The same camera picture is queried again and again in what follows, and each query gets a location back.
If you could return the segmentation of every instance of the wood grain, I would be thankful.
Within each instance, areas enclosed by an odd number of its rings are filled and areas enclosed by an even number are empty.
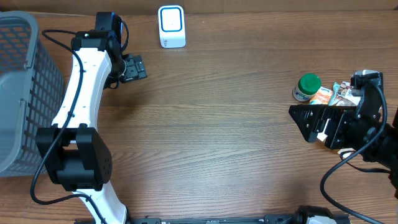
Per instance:
[[[114,189],[132,216],[246,217],[290,213],[299,205],[339,212],[319,191],[322,175],[339,158],[303,140],[287,113],[297,104],[291,91],[307,72],[331,87],[353,71],[380,70],[391,122],[398,107],[398,13],[189,14],[183,49],[161,48],[156,16],[123,19],[131,32],[127,51],[142,55],[148,78],[104,91],[98,129],[113,155]],[[95,23],[89,16],[37,20],[41,29],[73,31]],[[71,55],[41,40],[68,80]],[[354,164],[376,166],[360,158]],[[79,200],[35,204],[30,181],[0,179],[0,223],[90,217]],[[396,222],[386,175],[344,166],[326,190],[350,208]],[[44,200],[67,194],[45,175],[36,192]]]
[[[186,13],[358,11],[392,10],[398,0],[2,0],[19,10],[62,14],[95,15],[114,11],[120,15],[157,14],[160,6],[178,4]]]

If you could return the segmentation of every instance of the cable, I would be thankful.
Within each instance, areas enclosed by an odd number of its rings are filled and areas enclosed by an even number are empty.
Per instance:
[[[371,144],[373,144],[381,135],[381,133],[384,130],[384,127],[386,126],[387,123],[387,103],[386,103],[386,99],[383,95],[383,92],[381,91],[381,89],[375,85],[372,82],[367,82],[367,84],[371,85],[373,88],[375,88],[377,90],[377,93],[379,94],[380,100],[382,102],[382,108],[383,108],[383,117],[382,117],[382,123],[380,126],[379,131],[377,132],[377,134],[370,140],[368,141],[361,149],[359,149],[358,151],[352,153],[351,155],[349,155],[346,159],[344,159],[343,161],[337,163],[336,165],[334,165],[328,172],[326,172],[326,174],[322,177],[321,183],[320,183],[320,190],[322,195],[326,198],[326,200],[328,200],[332,205],[334,205],[335,207],[339,208],[340,210],[353,215],[357,218],[360,218],[364,221],[367,221],[369,223],[373,223],[373,224],[381,224],[381,222],[374,220],[370,217],[367,217],[365,215],[362,215],[358,212],[355,212],[354,210],[351,210],[349,208],[347,208],[346,206],[336,202],[335,200],[333,200],[325,191],[325,182],[327,180],[327,178],[334,172],[336,171],[339,167],[341,167],[342,165],[344,165],[345,163],[347,163],[350,159],[354,158],[355,156],[357,156],[358,154],[364,152]]]
[[[122,20],[122,23],[123,23],[124,28],[126,29],[127,37],[126,37],[126,41],[123,44],[123,47],[120,49],[121,52],[123,52],[127,48],[127,45],[129,44],[129,28],[127,28],[127,24],[123,20]]]
[[[345,152],[341,152],[340,153],[340,159],[343,160],[344,159],[344,155],[347,153],[352,153],[355,151],[345,151]],[[349,162],[347,162],[348,165],[350,165],[352,168],[359,170],[361,172],[367,172],[367,173],[383,173],[383,174],[390,174],[390,171],[386,170],[386,169],[382,169],[382,168],[369,168],[369,169],[364,169],[364,168],[359,168],[356,167],[354,165],[351,165]]]
[[[63,132],[65,131],[65,129],[68,126],[69,121],[71,120],[71,118],[73,117],[73,110],[75,109],[76,103],[77,103],[77,99],[79,97],[79,93],[80,93],[80,89],[81,89],[81,84],[83,83],[83,73],[85,72],[83,69],[83,63],[81,62],[81,59],[79,57],[79,55],[72,50],[70,47],[66,46],[65,44],[49,37],[46,33],[47,32],[59,32],[59,33],[65,33],[65,34],[76,34],[72,31],[67,31],[67,30],[43,30],[42,31],[42,35],[47,38],[48,40],[51,40],[52,42],[58,44],[59,46],[63,47],[64,49],[67,49],[68,51],[70,51],[77,59],[79,66],[80,66],[80,77],[79,77],[79,82],[78,82],[78,86],[76,89],[76,93],[75,93],[75,97],[73,98],[72,101],[72,105],[70,107],[70,111],[68,112],[68,116],[67,119],[65,120],[65,123],[63,124],[60,132],[57,134],[57,136],[55,137],[53,143],[51,143],[49,150],[46,152],[46,154],[44,155],[42,162],[40,163],[39,167],[37,168],[35,175],[33,177],[32,183],[30,185],[30,196],[32,197],[32,200],[40,205],[51,205],[54,203],[58,203],[58,202],[62,202],[71,198],[76,198],[76,197],[83,197],[86,199],[86,201],[88,201],[91,206],[94,208],[95,213],[97,214],[97,216],[99,217],[99,219],[101,220],[102,224],[106,224],[105,219],[102,217],[100,211],[98,210],[98,207],[95,205],[93,199],[86,195],[86,194],[73,194],[73,195],[68,195],[62,198],[58,198],[55,200],[50,200],[50,201],[42,201],[40,199],[38,199],[35,195],[35,186],[36,186],[36,182],[37,182],[37,178],[39,177],[39,174],[41,172],[41,170],[43,169],[43,166],[45,164],[45,161],[48,159],[49,155],[51,154],[51,152],[54,150],[55,145],[59,142],[60,138],[62,137]]]

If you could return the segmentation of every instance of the blue rim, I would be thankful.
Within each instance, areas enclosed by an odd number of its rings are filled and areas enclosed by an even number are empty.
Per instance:
[[[163,29],[163,16],[162,16],[162,11],[163,11],[164,9],[178,9],[178,10],[180,11],[180,29],[179,29],[179,30],[168,30],[168,31],[166,31],[166,30]],[[162,28],[162,31],[163,31],[163,32],[178,32],[178,31],[181,31],[181,30],[182,30],[182,15],[181,15],[181,9],[180,9],[179,7],[165,7],[165,8],[163,8],[163,9],[161,9],[161,10],[160,10],[160,22],[162,23],[161,28]]]

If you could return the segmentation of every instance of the gray bin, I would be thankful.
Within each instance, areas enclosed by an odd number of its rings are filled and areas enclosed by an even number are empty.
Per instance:
[[[63,98],[60,70],[26,12],[0,12],[0,177],[32,175],[37,128],[49,127]]]

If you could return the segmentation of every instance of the gray plastic tray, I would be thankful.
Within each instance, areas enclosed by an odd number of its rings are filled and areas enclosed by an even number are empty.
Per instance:
[[[30,14],[0,12],[0,177],[35,172],[37,128],[50,126],[62,103],[63,78],[38,36]]]

